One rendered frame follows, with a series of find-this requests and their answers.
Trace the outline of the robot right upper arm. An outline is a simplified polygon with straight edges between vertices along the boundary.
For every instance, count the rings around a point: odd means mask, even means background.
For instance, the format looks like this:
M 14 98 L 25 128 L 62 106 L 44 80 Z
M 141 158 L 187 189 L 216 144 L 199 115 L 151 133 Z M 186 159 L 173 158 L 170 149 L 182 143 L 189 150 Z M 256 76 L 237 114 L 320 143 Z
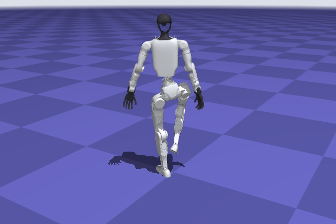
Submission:
M 190 48 L 188 46 L 187 41 L 177 39 L 177 43 L 178 43 L 178 47 L 181 50 L 183 50 L 182 56 L 183 56 L 183 60 L 185 62 L 185 66 L 184 66 L 185 71 L 186 72 L 193 71 L 192 70 L 192 57 L 191 57 L 191 52 L 190 52 Z

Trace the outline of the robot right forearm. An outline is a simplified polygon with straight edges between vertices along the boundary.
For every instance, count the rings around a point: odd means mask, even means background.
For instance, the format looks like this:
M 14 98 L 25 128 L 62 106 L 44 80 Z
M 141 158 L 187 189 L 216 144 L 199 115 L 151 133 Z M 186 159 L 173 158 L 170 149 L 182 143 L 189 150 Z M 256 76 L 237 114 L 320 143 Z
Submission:
M 197 92 L 196 91 L 196 89 L 198 88 L 198 87 L 200 87 L 200 85 L 199 85 L 199 81 L 198 81 L 198 78 L 197 78 L 197 73 L 196 73 L 196 69 L 195 69 L 195 65 L 192 63 L 192 72 L 190 72 L 189 74 L 188 74 L 188 76 L 189 76 L 189 78 L 190 78 L 190 80 L 191 80 L 191 84 L 192 84 L 192 87 L 193 87 L 193 91 L 194 92 Z M 201 89 L 201 87 L 200 87 L 200 89 Z

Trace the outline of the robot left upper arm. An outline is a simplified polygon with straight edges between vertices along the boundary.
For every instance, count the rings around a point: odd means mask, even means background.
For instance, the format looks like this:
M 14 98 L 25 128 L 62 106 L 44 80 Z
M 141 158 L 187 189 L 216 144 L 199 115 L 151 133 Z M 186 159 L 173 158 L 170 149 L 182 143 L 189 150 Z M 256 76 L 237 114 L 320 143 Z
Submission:
M 142 44 L 140 52 L 139 52 L 138 62 L 137 62 L 135 71 L 143 72 L 143 70 L 144 70 L 144 65 L 143 64 L 144 64 L 144 62 L 147 58 L 147 55 L 148 55 L 147 51 L 149 51 L 151 49 L 151 43 L 152 43 L 152 40 L 146 41 Z

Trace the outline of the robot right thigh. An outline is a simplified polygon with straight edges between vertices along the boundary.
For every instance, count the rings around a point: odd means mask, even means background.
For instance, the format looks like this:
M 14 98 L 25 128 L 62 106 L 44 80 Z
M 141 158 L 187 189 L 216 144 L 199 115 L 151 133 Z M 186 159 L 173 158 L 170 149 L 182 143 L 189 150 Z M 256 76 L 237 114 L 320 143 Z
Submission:
M 181 96 L 178 97 L 178 105 L 175 110 L 175 115 L 178 117 L 182 117 L 183 108 L 185 109 L 186 102 L 189 99 L 189 96 L 191 95 L 191 90 L 189 85 L 186 82 L 180 83 L 178 85 L 178 88 L 180 90 Z

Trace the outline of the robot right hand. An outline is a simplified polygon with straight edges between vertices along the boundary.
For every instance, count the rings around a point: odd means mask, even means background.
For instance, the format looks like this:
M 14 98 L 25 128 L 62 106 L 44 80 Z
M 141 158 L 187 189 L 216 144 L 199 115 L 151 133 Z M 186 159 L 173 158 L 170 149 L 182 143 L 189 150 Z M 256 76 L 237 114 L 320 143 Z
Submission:
M 198 105 L 196 106 L 196 108 L 199 106 L 197 109 L 200 110 L 200 109 L 202 109 L 204 107 L 204 101 L 203 101 L 203 97 L 201 95 L 202 91 L 201 91 L 200 87 L 198 87 L 196 89 L 196 91 L 197 92 L 194 92 L 196 94 L 196 99 L 195 99 L 194 102 L 196 102 L 198 100 Z

